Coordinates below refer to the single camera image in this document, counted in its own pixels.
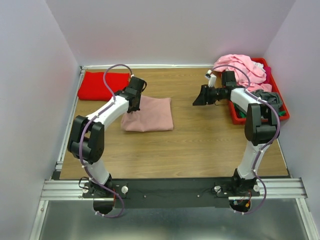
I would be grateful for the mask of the dusty pink graphic t-shirt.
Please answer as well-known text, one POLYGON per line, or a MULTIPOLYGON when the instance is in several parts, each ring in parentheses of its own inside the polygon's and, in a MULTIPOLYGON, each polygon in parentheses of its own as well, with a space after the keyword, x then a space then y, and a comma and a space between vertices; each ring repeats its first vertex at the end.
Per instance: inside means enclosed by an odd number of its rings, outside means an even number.
POLYGON ((171 99, 142 96, 140 110, 125 113, 121 129, 126 132, 162 132, 174 129, 171 99))

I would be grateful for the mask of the red t-shirt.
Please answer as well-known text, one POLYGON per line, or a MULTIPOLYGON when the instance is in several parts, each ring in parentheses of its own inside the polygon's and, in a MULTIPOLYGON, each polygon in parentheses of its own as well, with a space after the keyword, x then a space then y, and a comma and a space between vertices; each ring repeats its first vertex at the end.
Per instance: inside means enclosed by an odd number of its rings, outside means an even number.
MULTIPOLYGON (((109 101, 112 98, 111 92, 103 81, 103 72, 86 72, 77 96, 82 101, 109 101)), ((108 72, 106 83, 116 93, 128 86, 129 73, 108 72)))

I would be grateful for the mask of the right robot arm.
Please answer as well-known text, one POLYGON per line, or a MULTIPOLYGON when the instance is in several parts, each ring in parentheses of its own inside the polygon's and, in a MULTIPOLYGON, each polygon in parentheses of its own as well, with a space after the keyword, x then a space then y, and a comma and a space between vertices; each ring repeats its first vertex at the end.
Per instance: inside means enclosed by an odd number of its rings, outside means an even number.
POLYGON ((277 110, 267 101, 237 86, 234 71, 222 72, 223 87, 214 87, 217 77, 212 70, 205 74, 208 84, 201 86, 194 106, 213 105, 229 100, 245 111, 244 135, 247 140, 241 163, 235 169, 229 184, 222 190, 231 196, 241 196, 254 189, 258 168, 269 146, 279 136, 280 119, 277 110))

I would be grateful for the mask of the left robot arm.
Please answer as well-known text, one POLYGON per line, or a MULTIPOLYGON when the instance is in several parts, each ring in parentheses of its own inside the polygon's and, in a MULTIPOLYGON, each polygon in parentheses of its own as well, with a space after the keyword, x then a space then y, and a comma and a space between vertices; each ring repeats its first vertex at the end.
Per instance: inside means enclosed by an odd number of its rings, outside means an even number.
POLYGON ((112 92, 111 99, 105 105, 87 116, 78 115, 73 120, 67 150, 79 159, 94 185, 93 191, 101 198, 115 194, 111 189, 111 174, 101 160, 105 149, 105 130, 124 113, 140 110, 142 92, 146 87, 145 80, 132 75, 128 86, 112 92))

